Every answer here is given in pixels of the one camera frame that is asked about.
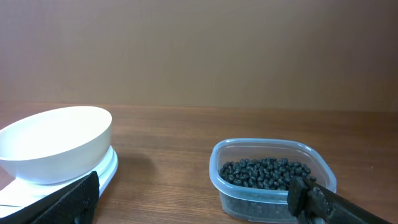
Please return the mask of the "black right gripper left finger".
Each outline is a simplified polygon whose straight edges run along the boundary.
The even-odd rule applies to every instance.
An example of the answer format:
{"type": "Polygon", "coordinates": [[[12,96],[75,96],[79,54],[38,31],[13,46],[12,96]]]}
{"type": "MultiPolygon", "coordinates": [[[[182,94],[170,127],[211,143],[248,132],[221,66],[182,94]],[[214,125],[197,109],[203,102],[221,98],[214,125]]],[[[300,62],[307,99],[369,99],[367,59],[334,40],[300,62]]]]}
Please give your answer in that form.
{"type": "Polygon", "coordinates": [[[1,218],[1,224],[92,224],[100,197],[97,172],[1,218]]]}

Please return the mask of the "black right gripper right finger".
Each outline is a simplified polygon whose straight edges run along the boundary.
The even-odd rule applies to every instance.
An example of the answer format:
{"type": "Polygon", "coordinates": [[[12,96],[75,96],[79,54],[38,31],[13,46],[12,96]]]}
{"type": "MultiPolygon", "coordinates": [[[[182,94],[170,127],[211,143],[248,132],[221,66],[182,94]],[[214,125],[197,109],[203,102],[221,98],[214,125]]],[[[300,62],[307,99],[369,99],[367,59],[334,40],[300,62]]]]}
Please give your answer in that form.
{"type": "Polygon", "coordinates": [[[390,224],[308,178],[291,178],[287,204],[299,223],[390,224]]]}

